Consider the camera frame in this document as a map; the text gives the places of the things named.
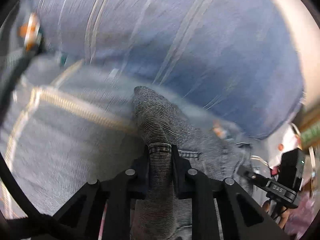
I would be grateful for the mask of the person's right hand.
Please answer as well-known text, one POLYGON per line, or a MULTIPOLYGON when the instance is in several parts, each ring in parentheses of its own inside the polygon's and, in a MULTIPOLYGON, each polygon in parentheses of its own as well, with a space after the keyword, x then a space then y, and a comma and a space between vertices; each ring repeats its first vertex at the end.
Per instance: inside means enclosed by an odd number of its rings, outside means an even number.
POLYGON ((291 210, 282 207, 281 210, 277 208, 277 204, 273 200, 267 200, 263 203, 262 208, 265 212, 267 212, 269 215, 272 215, 272 213, 276 213, 276 218, 274 219, 277 223, 278 226, 283 229, 285 224, 288 221, 289 215, 291 213, 291 210))

